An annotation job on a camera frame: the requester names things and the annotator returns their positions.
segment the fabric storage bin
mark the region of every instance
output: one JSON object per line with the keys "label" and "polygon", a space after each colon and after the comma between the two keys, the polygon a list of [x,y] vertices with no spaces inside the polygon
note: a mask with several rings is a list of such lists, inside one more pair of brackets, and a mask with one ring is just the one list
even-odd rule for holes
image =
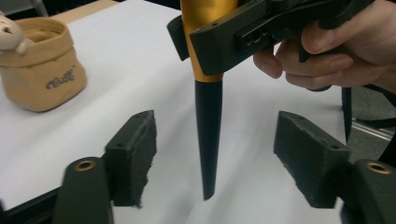
{"label": "fabric storage bin", "polygon": [[67,25],[50,18],[15,21],[32,40],[27,52],[0,54],[0,75],[7,98],[32,111],[46,111],[68,101],[87,84]]}

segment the white table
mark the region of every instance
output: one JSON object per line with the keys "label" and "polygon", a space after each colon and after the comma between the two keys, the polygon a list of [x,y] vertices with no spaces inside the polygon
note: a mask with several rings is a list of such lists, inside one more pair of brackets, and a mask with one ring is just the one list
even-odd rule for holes
{"label": "white table", "polygon": [[204,202],[191,64],[178,59],[166,31],[179,14],[129,0],[70,23],[89,84],[54,110],[23,110],[1,91],[5,208],[59,187],[70,162],[102,156],[129,117],[153,109],[158,153],[143,208],[114,208],[117,224],[340,223],[338,208],[309,207],[273,154],[279,110],[302,115],[344,141],[340,89],[317,93],[293,87],[269,78],[251,59],[224,78],[217,191]]}

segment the screw hole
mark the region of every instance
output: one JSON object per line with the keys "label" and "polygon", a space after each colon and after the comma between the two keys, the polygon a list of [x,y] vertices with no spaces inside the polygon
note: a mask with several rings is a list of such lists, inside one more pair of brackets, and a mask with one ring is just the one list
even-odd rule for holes
{"label": "screw hole", "polygon": [[383,166],[381,164],[378,164],[378,163],[375,163],[375,162],[370,162],[370,163],[367,164],[367,167],[370,170],[372,170],[374,172],[377,172],[377,173],[379,173],[381,175],[390,175],[390,169],[388,169],[387,167],[385,167],[385,166]]}
{"label": "screw hole", "polygon": [[91,170],[95,166],[95,161],[81,161],[75,166],[76,171],[87,171]]}
{"label": "screw hole", "polygon": [[251,36],[251,40],[254,44],[259,43],[262,40],[262,36],[260,35],[259,32],[255,32],[253,33],[253,35]]}
{"label": "screw hole", "polygon": [[250,45],[251,45],[251,40],[249,39],[249,40],[246,40],[245,41],[245,45],[247,46],[247,47],[250,47]]}
{"label": "screw hole", "polygon": [[260,33],[262,34],[262,36],[267,36],[267,32],[265,30],[261,30]]}

